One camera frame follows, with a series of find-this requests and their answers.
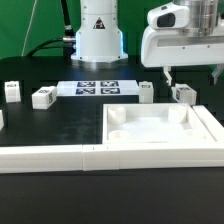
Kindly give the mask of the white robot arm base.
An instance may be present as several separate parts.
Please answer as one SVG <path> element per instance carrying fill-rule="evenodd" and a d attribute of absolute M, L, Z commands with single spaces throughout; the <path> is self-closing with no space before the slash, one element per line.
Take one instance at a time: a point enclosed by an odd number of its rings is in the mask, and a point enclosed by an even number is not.
<path fill-rule="evenodd" d="M 118 28 L 118 0 L 80 0 L 81 26 L 72 62 L 87 69 L 110 69 L 128 62 Z"/>

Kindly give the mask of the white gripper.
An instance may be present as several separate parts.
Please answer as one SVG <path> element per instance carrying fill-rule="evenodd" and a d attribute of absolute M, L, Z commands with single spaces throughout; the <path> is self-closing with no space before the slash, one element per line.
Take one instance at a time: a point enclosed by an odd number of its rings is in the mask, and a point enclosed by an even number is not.
<path fill-rule="evenodd" d="M 141 44 L 141 63 L 163 67 L 172 86 L 170 66 L 218 64 L 212 72 L 217 83 L 224 71 L 224 0 L 173 0 L 147 14 Z"/>

